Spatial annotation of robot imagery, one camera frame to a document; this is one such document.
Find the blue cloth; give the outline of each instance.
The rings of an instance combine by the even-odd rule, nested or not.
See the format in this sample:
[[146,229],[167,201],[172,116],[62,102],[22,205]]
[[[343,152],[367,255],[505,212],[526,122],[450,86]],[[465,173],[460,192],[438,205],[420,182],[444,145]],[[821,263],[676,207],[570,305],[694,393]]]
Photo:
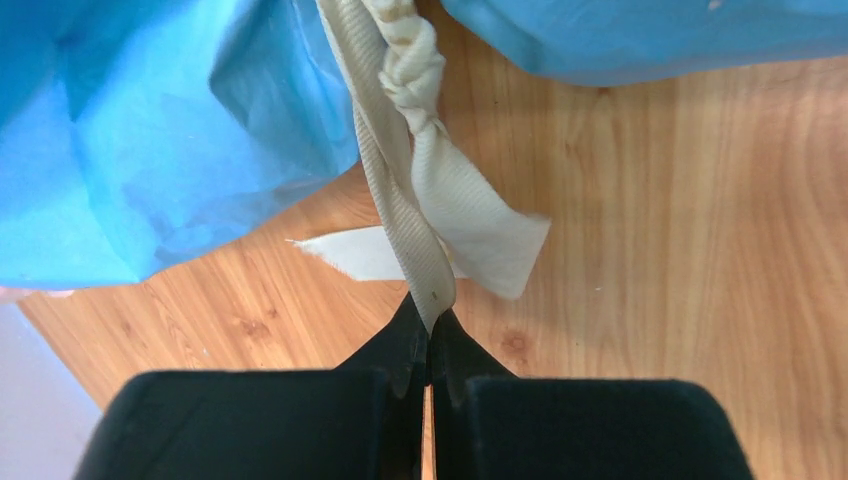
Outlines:
[[592,86],[848,52],[848,0],[442,0],[521,68]]
[[314,0],[0,0],[0,68],[6,287],[141,281],[358,157]]

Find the white fabric strap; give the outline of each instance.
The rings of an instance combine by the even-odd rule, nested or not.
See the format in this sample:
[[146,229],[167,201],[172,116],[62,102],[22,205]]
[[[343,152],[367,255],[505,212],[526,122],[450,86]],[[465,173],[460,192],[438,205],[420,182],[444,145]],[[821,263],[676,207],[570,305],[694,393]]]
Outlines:
[[456,299],[439,239],[483,287],[520,296],[550,221],[510,209],[451,143],[436,112],[445,59],[433,26],[412,0],[318,6],[351,92],[368,186],[425,326]]

